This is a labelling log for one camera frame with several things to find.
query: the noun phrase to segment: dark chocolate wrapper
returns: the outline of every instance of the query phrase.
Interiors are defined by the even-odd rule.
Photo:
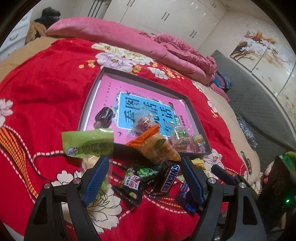
[[[161,198],[169,193],[179,173],[180,165],[163,163],[162,168],[162,173],[154,181],[155,185],[149,195],[150,198]]]
[[[108,128],[111,124],[113,115],[114,113],[109,107],[103,107],[95,117],[96,126],[101,125],[102,127],[99,128]]]
[[[138,207],[142,201],[144,185],[153,180],[160,170],[160,166],[130,167],[126,171],[124,180],[113,186],[112,190]]]

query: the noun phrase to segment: gray bed mat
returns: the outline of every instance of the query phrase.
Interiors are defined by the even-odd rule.
[[[274,100],[245,70],[218,50],[212,57],[231,81],[227,92],[230,106],[245,119],[259,144],[256,152],[263,172],[277,155],[296,150],[293,133]]]

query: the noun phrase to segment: orange snack package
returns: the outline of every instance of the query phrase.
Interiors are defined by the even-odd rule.
[[[160,133],[159,126],[159,124],[152,126],[126,145],[139,150],[143,156],[156,165],[161,165],[164,161],[180,161],[179,153]]]

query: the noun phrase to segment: pink book cover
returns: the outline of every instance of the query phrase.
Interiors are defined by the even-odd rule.
[[[95,117],[104,107],[111,108],[114,113],[110,128],[114,131],[115,143],[126,144],[136,138],[131,133],[131,129],[135,116],[143,112],[143,109],[153,113],[154,120],[160,124],[160,132],[165,137],[172,134],[174,125],[189,129],[189,135],[198,134],[193,131],[183,100],[167,97],[107,75],[101,79],[91,106],[86,130],[94,128]]]

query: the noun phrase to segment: blue gripper pad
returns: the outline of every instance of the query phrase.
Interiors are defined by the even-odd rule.
[[[109,170],[109,158],[101,156],[93,168],[87,169],[82,176],[80,199],[84,207],[96,200],[98,192],[102,186],[104,178]]]
[[[208,196],[206,174],[202,169],[197,168],[188,156],[181,158],[180,166],[193,200],[203,206]]]

